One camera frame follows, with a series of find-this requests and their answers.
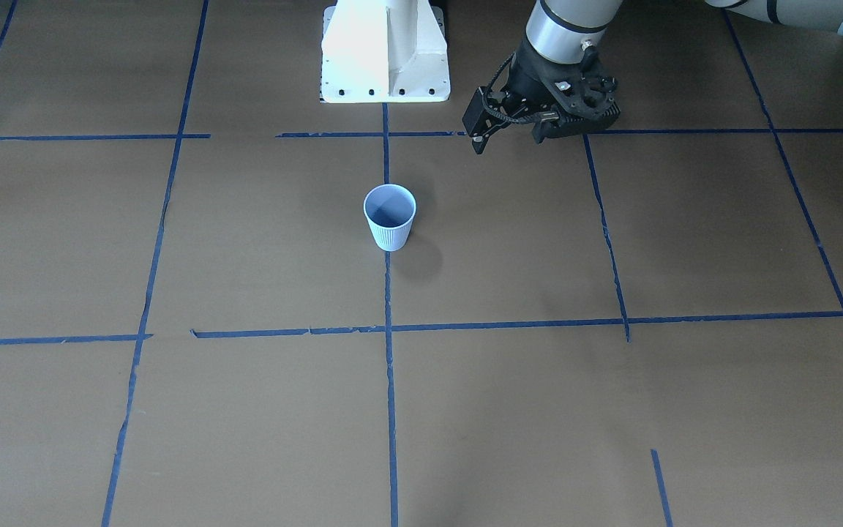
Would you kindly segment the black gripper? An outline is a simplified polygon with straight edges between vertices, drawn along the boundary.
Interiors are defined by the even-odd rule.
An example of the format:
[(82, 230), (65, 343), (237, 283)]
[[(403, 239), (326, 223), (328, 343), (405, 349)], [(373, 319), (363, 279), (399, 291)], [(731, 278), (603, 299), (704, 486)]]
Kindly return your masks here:
[(532, 124), (536, 143), (576, 135), (576, 124), (566, 122), (531, 66), (525, 51), (515, 51), (486, 86), (475, 89), (462, 124), (476, 154), (483, 154), (492, 135), (512, 124)]

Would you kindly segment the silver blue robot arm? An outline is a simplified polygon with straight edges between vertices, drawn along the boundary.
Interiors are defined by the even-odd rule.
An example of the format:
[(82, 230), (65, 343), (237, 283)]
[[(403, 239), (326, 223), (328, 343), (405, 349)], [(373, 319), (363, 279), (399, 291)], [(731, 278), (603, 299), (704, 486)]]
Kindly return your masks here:
[(462, 124), (475, 153), (508, 127), (530, 127), (536, 143), (608, 130), (621, 111), (604, 39), (616, 49), (682, 37), (720, 14), (843, 36), (843, 1), (536, 1), (517, 49), (475, 89)]

